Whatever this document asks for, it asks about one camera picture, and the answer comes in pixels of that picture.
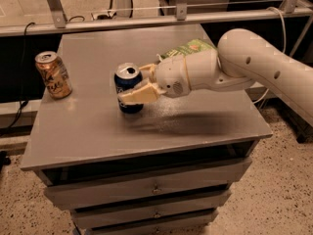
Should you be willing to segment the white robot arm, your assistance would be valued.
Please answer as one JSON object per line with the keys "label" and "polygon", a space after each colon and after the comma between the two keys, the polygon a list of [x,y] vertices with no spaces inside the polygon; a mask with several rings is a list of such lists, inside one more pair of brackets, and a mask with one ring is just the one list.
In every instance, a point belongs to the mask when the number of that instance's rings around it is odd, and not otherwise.
{"label": "white robot arm", "polygon": [[117,94],[125,105],[177,98],[195,90],[245,90],[258,82],[313,125],[313,69],[287,56],[252,31],[235,28],[215,48],[145,65],[144,79]]}

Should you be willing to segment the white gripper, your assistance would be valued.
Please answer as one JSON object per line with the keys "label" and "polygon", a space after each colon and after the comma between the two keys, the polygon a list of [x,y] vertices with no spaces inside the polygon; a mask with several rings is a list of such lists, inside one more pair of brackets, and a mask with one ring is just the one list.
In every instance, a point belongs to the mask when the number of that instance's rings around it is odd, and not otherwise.
{"label": "white gripper", "polygon": [[177,98],[201,89],[217,92],[245,90],[254,83],[245,76],[232,77],[226,74],[220,68],[215,49],[169,57],[158,65],[141,66],[139,71],[144,79],[156,83],[148,82],[118,93],[117,97],[123,104],[149,104],[163,94]]}

